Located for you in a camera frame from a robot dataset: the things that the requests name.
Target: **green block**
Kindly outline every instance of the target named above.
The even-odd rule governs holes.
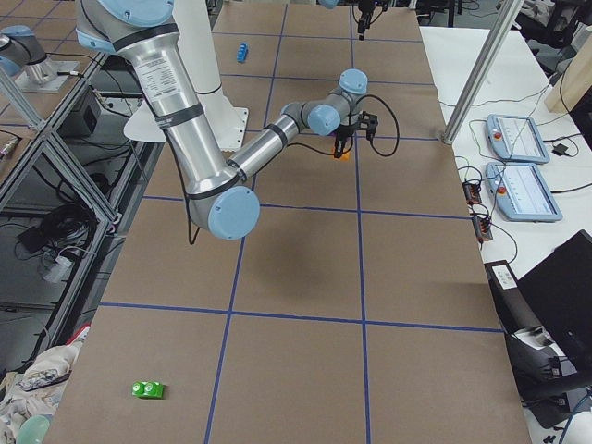
[[[165,386],[156,381],[137,381],[131,386],[131,394],[136,398],[162,400]]]

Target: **monitor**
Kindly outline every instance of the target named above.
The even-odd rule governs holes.
[[[518,288],[578,371],[592,370],[592,238],[580,230],[518,280]]]

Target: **metal frame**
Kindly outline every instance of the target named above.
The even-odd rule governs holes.
[[[456,139],[456,136],[461,129],[461,125],[463,124],[466,115],[469,113],[471,106],[473,106],[477,93],[479,93],[479,89],[481,88],[491,65],[493,65],[496,55],[500,51],[500,48],[506,39],[506,35],[512,27],[523,2],[524,0],[506,0],[503,2],[498,19],[487,35],[485,43],[483,43],[483,48],[473,66],[469,79],[464,85],[464,89],[454,107],[448,125],[440,137],[444,143],[451,145],[454,142],[454,139]]]

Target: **blue object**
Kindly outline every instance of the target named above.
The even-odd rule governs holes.
[[[98,0],[111,15],[132,26],[149,28],[173,15],[175,0]]]
[[[93,49],[94,51],[99,51],[101,53],[108,53],[108,54],[116,54],[117,51],[113,47],[113,44],[107,40],[97,39],[96,37],[87,34],[86,32],[80,31],[78,28],[76,29],[76,33],[78,34],[78,43],[85,48]]]
[[[487,185],[500,211],[512,222],[556,222],[563,215],[537,165],[491,162]]]
[[[20,67],[9,58],[0,56],[0,68],[2,68],[8,76],[19,74]]]
[[[341,123],[341,117],[333,106],[318,105],[309,113],[307,123],[308,127],[319,136],[327,136],[337,129]]]
[[[25,25],[14,25],[8,26],[3,30],[0,30],[4,35],[8,37],[34,37],[35,34],[31,31],[31,28]]]
[[[249,54],[249,45],[246,42],[242,42],[239,46],[239,52],[237,53],[237,61],[244,63],[247,59],[247,54]]]
[[[318,0],[318,3],[327,9],[333,9],[335,6],[337,6],[338,2],[339,0]]]
[[[17,444],[42,444],[49,429],[50,421],[37,414],[22,424],[17,436]]]
[[[489,145],[501,160],[535,164],[550,160],[533,118],[492,114],[486,128]]]
[[[260,212],[259,199],[252,190],[234,187],[214,201],[207,219],[208,227],[220,239],[244,238],[257,224]]]
[[[346,69],[339,77],[339,86],[348,93],[366,94],[368,78],[360,69]]]

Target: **white cloth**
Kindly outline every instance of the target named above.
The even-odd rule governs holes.
[[[82,342],[76,341],[44,351],[37,356],[20,382],[13,381],[0,402],[0,444],[15,444],[22,423],[30,417],[36,414],[53,415],[56,412],[67,381],[53,383],[69,375],[81,346]],[[25,391],[23,387],[38,388]]]

